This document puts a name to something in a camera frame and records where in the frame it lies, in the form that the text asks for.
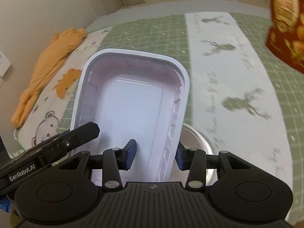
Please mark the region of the red snack bag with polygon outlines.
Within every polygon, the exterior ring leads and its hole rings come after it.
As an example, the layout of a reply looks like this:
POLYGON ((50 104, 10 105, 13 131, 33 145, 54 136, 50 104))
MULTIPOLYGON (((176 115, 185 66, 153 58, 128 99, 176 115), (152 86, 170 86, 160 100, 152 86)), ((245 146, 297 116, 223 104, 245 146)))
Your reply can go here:
POLYGON ((266 47, 303 73, 303 0, 269 0, 272 25, 266 47))

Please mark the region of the orange cloth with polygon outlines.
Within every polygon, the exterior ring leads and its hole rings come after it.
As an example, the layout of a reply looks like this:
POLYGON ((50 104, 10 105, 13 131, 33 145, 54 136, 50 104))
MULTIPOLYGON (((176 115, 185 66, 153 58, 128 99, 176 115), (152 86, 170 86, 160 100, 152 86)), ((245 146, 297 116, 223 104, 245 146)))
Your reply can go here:
POLYGON ((86 37, 85 29, 74 27, 54 35, 51 44, 39 56, 28 87, 20 94, 19 103, 11 118, 14 128, 17 129, 24 124, 42 90, 62 68, 69 54, 86 37))

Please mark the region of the white rectangular plastic container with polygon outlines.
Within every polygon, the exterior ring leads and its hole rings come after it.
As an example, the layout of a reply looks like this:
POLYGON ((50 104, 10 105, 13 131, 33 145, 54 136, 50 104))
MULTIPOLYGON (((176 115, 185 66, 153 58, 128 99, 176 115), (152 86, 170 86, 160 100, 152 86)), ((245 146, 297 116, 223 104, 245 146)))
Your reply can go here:
POLYGON ((99 136, 74 149, 102 154, 137 143, 122 182, 167 182, 190 91, 186 69, 176 59, 150 52, 103 49, 83 67, 71 129, 94 122, 99 136))

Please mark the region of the cartoon bear blanket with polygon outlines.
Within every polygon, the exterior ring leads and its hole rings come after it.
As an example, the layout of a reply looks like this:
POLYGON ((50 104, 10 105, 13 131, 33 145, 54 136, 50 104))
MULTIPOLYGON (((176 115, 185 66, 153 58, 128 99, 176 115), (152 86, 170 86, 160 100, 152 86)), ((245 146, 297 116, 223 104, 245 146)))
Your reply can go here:
POLYGON ((113 27, 94 31, 66 59, 64 65, 40 93, 24 125, 15 138, 25 151, 59 133, 60 120, 77 92, 82 69, 113 27))

